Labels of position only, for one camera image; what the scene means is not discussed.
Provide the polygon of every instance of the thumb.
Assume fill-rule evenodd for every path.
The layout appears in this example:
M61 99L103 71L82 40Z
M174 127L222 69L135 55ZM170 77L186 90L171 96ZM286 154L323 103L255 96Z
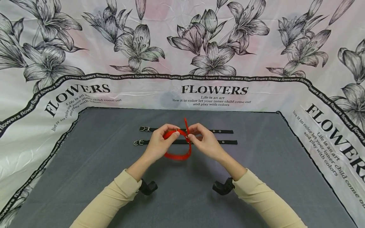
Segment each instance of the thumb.
M188 138L190 139L190 141L192 141L193 143L194 143L194 145L195 146L199 146L200 145L200 143L201 143L201 141L199 141L199 139L197 139L196 137L195 137L195 135L193 135L193 134L189 134L188 135Z
M170 146L179 136L180 133L178 131L174 132L168 139L165 139L165 141Z

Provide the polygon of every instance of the white backdrop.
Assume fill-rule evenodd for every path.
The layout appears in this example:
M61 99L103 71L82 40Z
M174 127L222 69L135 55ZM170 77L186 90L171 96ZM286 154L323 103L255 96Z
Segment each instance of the white backdrop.
M365 227L364 7L1 0L0 227L86 107L280 111Z

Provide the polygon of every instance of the black handle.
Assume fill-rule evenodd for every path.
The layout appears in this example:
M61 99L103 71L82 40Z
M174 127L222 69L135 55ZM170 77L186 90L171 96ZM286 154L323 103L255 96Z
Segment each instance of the black handle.
M234 189L232 181L232 177L227 178L224 184L220 183L219 181L215 181L213 185L213 190L216 191L219 195L225 196Z
M139 187L139 190L143 193L143 195L149 196L157 189L157 184L154 181L151 181L149 184L147 184L142 179L142 185Z

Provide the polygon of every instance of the hand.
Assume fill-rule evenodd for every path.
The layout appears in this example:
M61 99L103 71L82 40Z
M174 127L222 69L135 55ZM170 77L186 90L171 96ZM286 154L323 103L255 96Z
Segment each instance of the hand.
M226 154L214 134L200 123L191 125L189 131L190 134L188 135L188 138L208 157L218 161Z
M180 127L171 124L165 124L159 129L155 130L152 133L150 142L148 143L147 149L143 156L147 157L152 162L160 159L167 152L171 144L179 137L180 133L175 132L166 140L163 138L163 135L168 131L174 131L176 129L180 129Z

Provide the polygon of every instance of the finger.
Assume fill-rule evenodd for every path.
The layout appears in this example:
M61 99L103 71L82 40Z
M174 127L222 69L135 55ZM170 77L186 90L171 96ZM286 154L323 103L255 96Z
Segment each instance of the finger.
M176 129L180 129L180 127L172 125L172 124L164 124L159 129L156 129L155 132L157 132L158 134L161 134L163 136L167 131L173 131Z
M195 137L195 135L189 134L189 135L188 135L188 138L190 139L190 141L192 141L192 142L193 142L193 144L194 144L195 146L197 146L198 148L200 147L201 141L199 141L199 139L197 139L197 138Z
M190 132L190 134L192 135L201 135L201 132L200 131L193 131L193 132Z
M204 127L203 125L201 125L200 123L197 124L193 124L189 127L189 131L190 132L195 132L195 131L199 131L201 133L202 136L204 136L205 134L209 133L210 131Z
M178 137L180 136L180 132L174 132L170 137L165 139L165 142L170 146Z

